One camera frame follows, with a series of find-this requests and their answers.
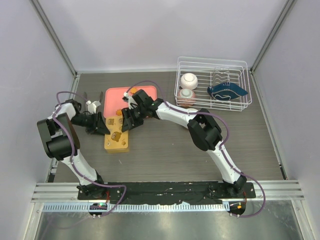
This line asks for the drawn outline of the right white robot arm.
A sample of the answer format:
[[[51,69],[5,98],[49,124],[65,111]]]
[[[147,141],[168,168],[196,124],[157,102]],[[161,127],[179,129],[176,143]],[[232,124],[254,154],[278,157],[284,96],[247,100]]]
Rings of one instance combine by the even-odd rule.
[[[121,110],[122,132],[143,125],[145,118],[170,121],[185,127],[194,145],[206,152],[218,167],[226,193],[236,198],[244,192],[247,178],[227,152],[222,129],[207,109],[186,110],[161,98],[154,100],[142,89],[133,95],[125,92],[122,99],[128,103],[128,107]]]

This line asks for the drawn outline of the silver tin lid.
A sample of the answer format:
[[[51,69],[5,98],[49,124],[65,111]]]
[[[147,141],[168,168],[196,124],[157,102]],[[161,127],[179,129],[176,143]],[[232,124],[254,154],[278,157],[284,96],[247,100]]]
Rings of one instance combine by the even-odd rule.
[[[110,134],[104,136],[104,149],[109,154],[126,153],[129,151],[129,132],[122,132],[123,117],[106,118],[106,127]]]

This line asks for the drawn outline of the metal tongs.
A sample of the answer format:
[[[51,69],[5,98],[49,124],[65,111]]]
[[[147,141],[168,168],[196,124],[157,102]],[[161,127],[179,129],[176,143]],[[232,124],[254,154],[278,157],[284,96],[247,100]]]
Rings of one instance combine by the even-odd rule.
[[[90,101],[86,92],[84,92],[83,97],[85,98],[85,102],[86,102],[86,101]],[[101,91],[101,92],[99,93],[98,100],[95,100],[95,101],[99,101],[99,102],[101,103],[101,105],[102,105],[103,98],[104,98],[104,93]]]

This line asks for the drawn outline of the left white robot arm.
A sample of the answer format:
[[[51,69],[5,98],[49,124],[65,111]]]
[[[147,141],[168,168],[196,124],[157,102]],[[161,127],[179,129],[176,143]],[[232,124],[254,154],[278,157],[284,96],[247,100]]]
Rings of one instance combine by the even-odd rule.
[[[101,102],[74,99],[58,103],[51,116],[37,122],[37,128],[45,153],[49,158],[65,164],[77,177],[78,191],[91,199],[102,199],[107,192],[102,177],[91,167],[80,152],[80,140],[74,125],[84,127],[87,134],[109,135],[102,113]]]

